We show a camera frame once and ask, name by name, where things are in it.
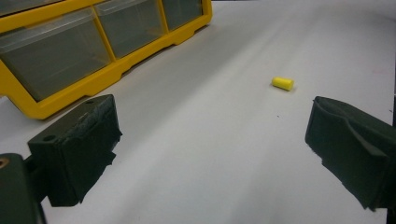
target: small yellow object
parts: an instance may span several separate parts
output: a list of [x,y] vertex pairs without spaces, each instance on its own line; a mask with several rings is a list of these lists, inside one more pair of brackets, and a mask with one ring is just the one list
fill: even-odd
[[293,89],[294,80],[285,77],[274,77],[272,85],[285,91],[291,91]]

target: transparent drawer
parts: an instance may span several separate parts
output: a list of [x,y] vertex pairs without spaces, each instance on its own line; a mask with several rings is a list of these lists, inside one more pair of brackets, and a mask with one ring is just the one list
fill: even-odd
[[95,9],[117,58],[163,35],[156,0],[112,0]]
[[0,16],[60,1],[61,0],[0,0]]
[[37,101],[110,62],[90,8],[0,35],[0,59]]
[[163,0],[163,10],[170,30],[203,15],[201,0]]

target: tabletop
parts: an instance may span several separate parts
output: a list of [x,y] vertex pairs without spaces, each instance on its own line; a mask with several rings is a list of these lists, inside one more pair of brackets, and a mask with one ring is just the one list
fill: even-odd
[[[48,223],[385,223],[386,209],[364,210],[304,141],[315,96],[391,124],[396,18],[381,8],[213,2],[193,38],[100,93],[115,96],[117,157],[82,204],[46,199]],[[1,98],[0,153],[26,158],[26,142],[80,102],[41,121]]]

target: yellow plastic edge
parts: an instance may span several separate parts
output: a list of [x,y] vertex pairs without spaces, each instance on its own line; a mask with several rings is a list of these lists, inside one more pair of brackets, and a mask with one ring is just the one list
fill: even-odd
[[[93,4],[103,2],[104,0],[65,0],[45,7],[39,7],[33,10],[25,11],[0,19],[0,33],[22,27],[36,22],[49,20],[53,17],[60,16],[64,13],[77,10],[83,7],[89,7]],[[159,1],[163,29],[165,35],[149,43],[145,47],[138,49],[127,56],[116,60],[114,53],[106,39],[106,34],[95,16],[96,26],[104,39],[111,63],[99,71],[84,77],[82,80],[58,91],[50,97],[36,102],[27,92],[22,84],[13,76],[4,63],[0,60],[0,95],[5,95],[14,105],[27,117],[31,119],[46,119],[62,108],[72,104],[84,96],[93,96],[100,91],[111,86],[121,79],[122,74],[130,69],[133,65],[143,61],[155,52],[169,47],[179,45],[194,35],[194,33],[207,25],[212,18],[211,0],[202,0],[203,15],[189,23],[177,28],[174,31],[168,31],[165,15],[163,13],[163,4]]]

